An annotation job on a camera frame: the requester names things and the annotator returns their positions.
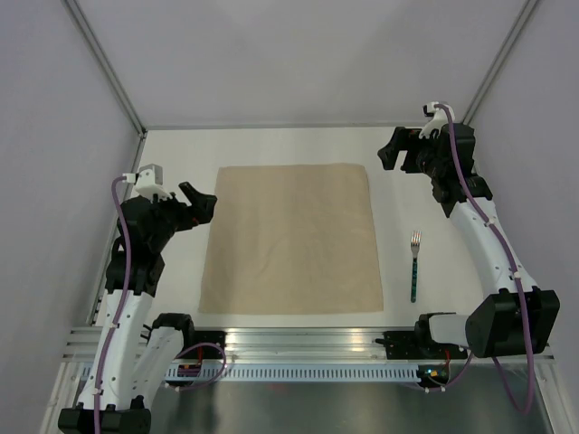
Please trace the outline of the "beige cloth napkin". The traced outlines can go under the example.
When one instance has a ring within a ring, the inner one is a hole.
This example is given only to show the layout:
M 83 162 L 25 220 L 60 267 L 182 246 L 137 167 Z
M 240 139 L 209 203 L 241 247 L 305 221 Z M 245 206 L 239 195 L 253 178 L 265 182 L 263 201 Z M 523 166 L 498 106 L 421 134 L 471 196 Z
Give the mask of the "beige cloth napkin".
M 199 310 L 214 315 L 374 313 L 384 306 L 361 165 L 218 171 Z

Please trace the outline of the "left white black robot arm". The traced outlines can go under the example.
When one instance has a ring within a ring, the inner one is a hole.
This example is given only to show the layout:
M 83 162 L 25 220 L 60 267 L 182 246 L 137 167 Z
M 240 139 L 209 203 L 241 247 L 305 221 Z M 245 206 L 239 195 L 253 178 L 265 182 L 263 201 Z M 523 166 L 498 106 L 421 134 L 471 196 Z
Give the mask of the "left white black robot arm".
M 162 251 L 180 231 L 211 222 L 217 199 L 188 182 L 179 185 L 184 202 L 159 183 L 138 188 L 122 202 L 114 194 L 119 236 L 106 270 L 106 310 L 90 375 L 77 404 L 60 412 L 62 433 L 148 433 L 150 406 L 170 364 L 198 348 L 193 319 L 164 313 L 149 327 L 144 352 L 141 333 L 165 262 Z

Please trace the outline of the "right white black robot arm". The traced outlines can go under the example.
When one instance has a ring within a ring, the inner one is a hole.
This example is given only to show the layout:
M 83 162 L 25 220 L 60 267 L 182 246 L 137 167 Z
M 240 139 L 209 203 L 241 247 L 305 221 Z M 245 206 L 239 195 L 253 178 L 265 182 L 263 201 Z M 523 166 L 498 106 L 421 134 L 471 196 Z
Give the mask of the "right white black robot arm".
M 475 136 L 460 123 L 444 125 L 429 137 L 420 129 L 396 127 L 377 155 L 392 170 L 400 152 L 402 171 L 427 175 L 432 195 L 459 231 L 476 267 L 485 294 L 468 316 L 450 312 L 419 316 L 413 347 L 433 357 L 446 344 L 469 348 L 478 358 L 541 354 L 560 309 L 553 290 L 542 290 L 525 271 L 506 235 L 497 236 L 493 195 L 474 171 Z

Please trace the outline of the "fork with green patterned handle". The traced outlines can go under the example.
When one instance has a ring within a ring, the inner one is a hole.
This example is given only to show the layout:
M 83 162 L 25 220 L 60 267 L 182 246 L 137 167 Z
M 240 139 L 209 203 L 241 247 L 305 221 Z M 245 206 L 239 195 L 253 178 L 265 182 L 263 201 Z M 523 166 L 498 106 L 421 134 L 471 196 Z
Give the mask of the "fork with green patterned handle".
M 413 256 L 412 263 L 412 278 L 411 278 L 411 295 L 410 299 L 412 303 L 416 302 L 417 298 L 417 280 L 418 280 L 418 255 L 421 247 L 422 233 L 420 231 L 414 231 L 411 237 L 411 253 Z

